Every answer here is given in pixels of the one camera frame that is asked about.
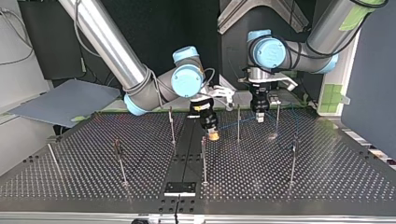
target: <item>green tape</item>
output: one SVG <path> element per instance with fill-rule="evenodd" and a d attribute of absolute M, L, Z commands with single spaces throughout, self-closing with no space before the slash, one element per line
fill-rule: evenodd
<path fill-rule="evenodd" d="M 73 118 L 72 119 L 72 121 L 73 122 L 81 122 L 81 121 L 83 121 L 83 120 L 85 120 L 85 119 L 89 119 L 91 117 L 91 115 L 89 115 L 89 116 L 77 116 L 77 117 L 75 117 L 75 118 Z"/>
<path fill-rule="evenodd" d="M 384 3 L 385 0 L 364 0 L 364 3 L 380 5 Z M 367 13 L 373 12 L 373 8 L 354 6 L 349 14 L 346 16 L 343 24 L 340 26 L 340 31 L 349 31 L 355 29 L 367 15 Z"/>
<path fill-rule="evenodd" d="M 326 84 L 324 85 L 323 95 L 320 101 L 320 113 L 335 113 L 337 112 L 338 105 L 341 103 L 342 85 Z"/>

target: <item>black wall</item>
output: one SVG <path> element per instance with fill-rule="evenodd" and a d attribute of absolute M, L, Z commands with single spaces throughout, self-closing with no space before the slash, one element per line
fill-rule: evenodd
<path fill-rule="evenodd" d="M 157 76 L 174 67 L 172 53 L 175 50 L 189 45 L 198 49 L 204 67 L 219 69 L 219 1 L 102 2 L 141 62 Z M 58 2 L 20 2 L 20 7 L 45 79 L 53 80 L 55 86 L 73 77 L 98 83 L 105 82 L 106 78 L 110 80 L 112 75 L 107 77 L 109 70 L 102 59 L 85 50 L 82 51 L 85 61 L 99 80 L 90 72 L 82 77 L 81 52 L 73 22 Z"/>
<path fill-rule="evenodd" d="M 220 9 L 223 10 L 231 0 L 220 0 Z M 296 0 L 296 4 L 312 23 L 316 0 Z M 286 40 L 305 42 L 309 32 L 296 34 L 270 7 L 255 7 L 237 21 L 221 39 L 221 74 L 224 75 L 237 89 L 247 87 L 237 82 L 236 76 L 243 77 L 242 68 L 247 66 L 248 32 L 254 30 L 272 30 L 273 34 L 280 35 Z"/>

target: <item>green sticker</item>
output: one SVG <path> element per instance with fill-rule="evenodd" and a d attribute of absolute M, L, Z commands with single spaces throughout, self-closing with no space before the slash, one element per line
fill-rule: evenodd
<path fill-rule="evenodd" d="M 364 0 L 364 3 L 372 4 L 372 5 L 380 5 L 384 3 L 385 0 Z M 373 12 L 373 8 L 354 6 L 352 10 L 350 10 L 349 14 L 346 16 L 343 24 L 340 26 L 340 31 L 349 31 L 355 29 L 363 20 L 363 18 L 369 12 Z"/>

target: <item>metal frame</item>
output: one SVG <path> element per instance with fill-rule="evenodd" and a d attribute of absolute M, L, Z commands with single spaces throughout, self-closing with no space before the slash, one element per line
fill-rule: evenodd
<path fill-rule="evenodd" d="M 239 19 L 254 7 L 270 7 L 289 22 L 292 0 L 232 0 L 218 18 L 219 33 L 224 35 Z M 291 27 L 301 32 L 309 21 L 295 4 Z"/>

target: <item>gray panel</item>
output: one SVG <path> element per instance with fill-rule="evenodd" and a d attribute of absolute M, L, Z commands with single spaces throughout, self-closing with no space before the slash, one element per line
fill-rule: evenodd
<path fill-rule="evenodd" d="M 396 1 L 374 12 L 363 25 L 342 121 L 358 135 L 396 158 L 394 72 Z"/>
<path fill-rule="evenodd" d="M 72 128 L 73 118 L 89 116 L 119 95 L 117 89 L 72 79 L 8 113 Z"/>

